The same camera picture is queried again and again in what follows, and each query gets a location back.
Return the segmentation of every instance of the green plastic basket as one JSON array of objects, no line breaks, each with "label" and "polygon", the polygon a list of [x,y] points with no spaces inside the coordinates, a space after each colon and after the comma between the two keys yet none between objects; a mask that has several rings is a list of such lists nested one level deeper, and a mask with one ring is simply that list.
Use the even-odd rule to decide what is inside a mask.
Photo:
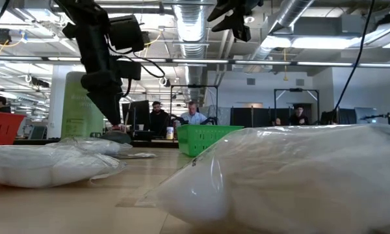
[{"label": "green plastic basket", "polygon": [[242,126],[182,125],[177,128],[179,150],[189,157],[196,157],[223,136],[239,129]]}]

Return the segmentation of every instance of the ceiling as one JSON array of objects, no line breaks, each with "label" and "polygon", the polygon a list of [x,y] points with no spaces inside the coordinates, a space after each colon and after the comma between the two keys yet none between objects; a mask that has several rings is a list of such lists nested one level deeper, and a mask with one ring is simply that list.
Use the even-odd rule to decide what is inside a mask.
[{"label": "ceiling", "polygon": [[[13,0],[12,6],[17,6],[18,0]],[[107,3],[107,1],[98,1],[99,3]],[[118,4],[158,4],[158,2],[136,2],[136,1],[116,1]],[[168,6],[171,1],[163,1]],[[210,12],[213,9],[214,2],[204,1],[207,10]],[[265,1],[264,6],[256,7],[253,10],[252,17],[254,20],[247,24],[250,27],[252,39],[249,42],[241,42],[234,40],[231,35],[223,39],[224,32],[212,32],[211,28],[220,20],[207,23],[206,26],[206,58],[219,59],[220,47],[224,46],[222,58],[227,55],[228,58],[233,58],[237,55],[250,55],[263,41],[261,38],[261,28],[265,16],[269,16],[278,11],[280,0]],[[307,9],[302,16],[306,17],[329,17],[336,18],[343,14],[361,15],[367,11],[369,1],[345,1],[345,0],[316,0],[312,6]],[[375,11],[381,12],[390,9],[390,0],[377,1]],[[174,16],[165,14],[139,14],[135,12],[135,16],[141,22],[142,31],[148,31],[151,41],[154,41],[144,51],[139,53],[141,57],[147,58],[179,58],[181,50],[179,45],[179,37],[177,24]],[[110,16],[121,16],[124,13],[111,13]],[[0,55],[16,55],[16,56],[39,56],[39,57],[79,57],[79,49],[76,41],[70,41],[65,38],[62,33],[63,25],[69,19],[61,12],[54,11],[49,8],[48,11],[43,10],[25,10],[24,12],[17,10],[15,7],[10,8],[2,17],[0,28],[11,29],[12,36],[11,47],[2,47],[0,45]],[[273,60],[306,60],[306,61],[349,61],[356,57],[355,49],[339,50],[339,49],[298,49],[286,48],[285,50],[273,50],[270,54]],[[363,60],[369,62],[387,62],[390,60],[390,49],[372,48],[364,53]],[[152,72],[158,72],[155,67],[148,67]],[[185,85],[185,67],[184,66],[163,66],[166,77],[174,85]],[[76,65],[75,70],[84,71],[80,65]],[[277,73],[284,71],[281,66],[274,66],[272,72]],[[308,67],[289,67],[288,72],[307,72],[312,75],[317,71],[315,68]],[[36,77],[51,85],[53,73],[52,64],[24,64],[0,61],[0,88],[12,90],[10,94],[17,96],[13,103],[21,103],[27,108],[15,108],[16,112],[29,112],[37,118],[46,118],[49,103],[49,89],[40,88],[29,84],[30,77]],[[159,84],[159,80],[149,75],[143,70],[142,80],[135,82],[131,89],[131,99],[160,99],[165,103],[170,100],[170,89]],[[182,92],[184,95],[177,95],[174,100],[176,105],[180,105],[187,101],[187,91],[180,89],[177,92]]]}]

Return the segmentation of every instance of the air duct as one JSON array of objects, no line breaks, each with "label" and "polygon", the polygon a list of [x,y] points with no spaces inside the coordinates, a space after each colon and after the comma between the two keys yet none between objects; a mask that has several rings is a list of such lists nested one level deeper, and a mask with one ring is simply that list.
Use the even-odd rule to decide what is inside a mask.
[{"label": "air duct", "polygon": [[[182,42],[203,42],[205,40],[205,6],[174,5],[177,18],[177,32]],[[205,45],[181,45],[185,59],[204,59]],[[185,66],[185,79],[189,85],[200,85],[203,67]],[[200,89],[189,90],[191,100],[199,101]]]},{"label": "air duct", "polygon": [[[274,47],[266,43],[267,34],[280,30],[285,27],[293,28],[294,23],[308,9],[314,0],[284,0],[281,3],[280,10],[273,16],[267,17],[265,21],[265,36],[261,45],[250,56],[250,60],[265,60]],[[252,73],[255,66],[245,66],[243,71]]]}]

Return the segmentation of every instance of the red basket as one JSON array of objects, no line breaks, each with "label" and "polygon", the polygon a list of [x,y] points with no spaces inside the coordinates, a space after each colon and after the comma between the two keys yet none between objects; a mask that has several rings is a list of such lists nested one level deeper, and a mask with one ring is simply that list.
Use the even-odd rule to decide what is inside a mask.
[{"label": "red basket", "polygon": [[24,117],[21,114],[0,112],[0,145],[13,145],[20,123]]}]

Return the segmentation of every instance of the plastic bag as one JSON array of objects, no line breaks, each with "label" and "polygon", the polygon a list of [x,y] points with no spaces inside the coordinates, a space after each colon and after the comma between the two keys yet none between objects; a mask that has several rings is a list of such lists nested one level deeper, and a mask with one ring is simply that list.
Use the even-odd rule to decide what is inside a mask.
[{"label": "plastic bag", "polygon": [[0,146],[0,184],[25,188],[64,185],[121,172],[125,164],[75,146]]},{"label": "plastic bag", "polygon": [[219,233],[381,229],[390,225],[390,126],[235,131],[140,204],[152,201]]},{"label": "plastic bag", "polygon": [[121,151],[130,150],[132,148],[131,145],[126,143],[119,144],[111,140],[100,138],[65,138],[60,142],[47,144],[47,146],[78,146],[84,150],[109,156],[115,156]]}]

